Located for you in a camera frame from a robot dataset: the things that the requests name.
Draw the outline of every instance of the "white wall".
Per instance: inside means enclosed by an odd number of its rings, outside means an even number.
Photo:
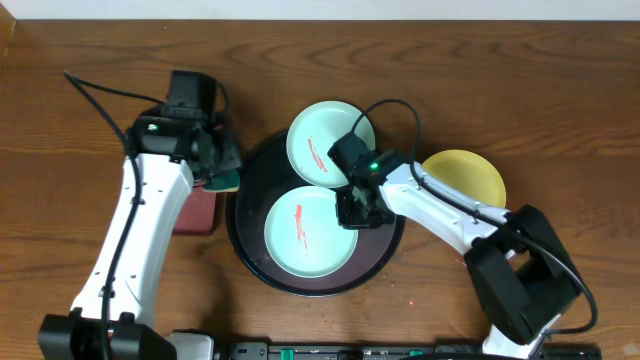
[[[0,0],[16,19],[640,20],[640,0]]]

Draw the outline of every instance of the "yellow bowl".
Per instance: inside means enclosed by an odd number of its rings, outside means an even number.
[[[485,204],[504,207],[507,190],[496,168],[478,154],[465,150],[445,150],[424,163],[429,174],[461,193]]]

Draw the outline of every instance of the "wooden table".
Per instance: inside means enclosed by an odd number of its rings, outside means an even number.
[[[21,21],[0,72],[0,357],[40,358],[44,314],[66,314],[97,258],[121,182],[111,130],[63,79],[163,97],[170,70],[228,87],[245,151],[306,106],[386,97],[423,116],[419,159],[467,149],[489,159],[508,205],[551,220],[600,307],[607,359],[640,348],[640,24],[528,22]],[[97,95],[121,127],[149,105]],[[414,123],[372,115],[382,148],[408,151]],[[392,261],[346,294],[309,299],[253,276],[222,207],[208,237],[174,237],[156,330],[202,328],[278,342],[481,341],[489,323],[464,266],[408,222]],[[588,319],[580,299],[559,322]]]

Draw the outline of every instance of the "round black tray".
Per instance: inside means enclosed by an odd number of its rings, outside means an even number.
[[[245,162],[240,191],[227,199],[227,229],[236,254],[258,278],[276,289],[303,296],[335,295],[362,285],[389,261],[402,237],[405,219],[375,230],[359,230],[353,255],[335,272],[302,278],[271,259],[264,239],[269,210],[282,195],[310,185],[291,167],[287,133],[279,134]]]

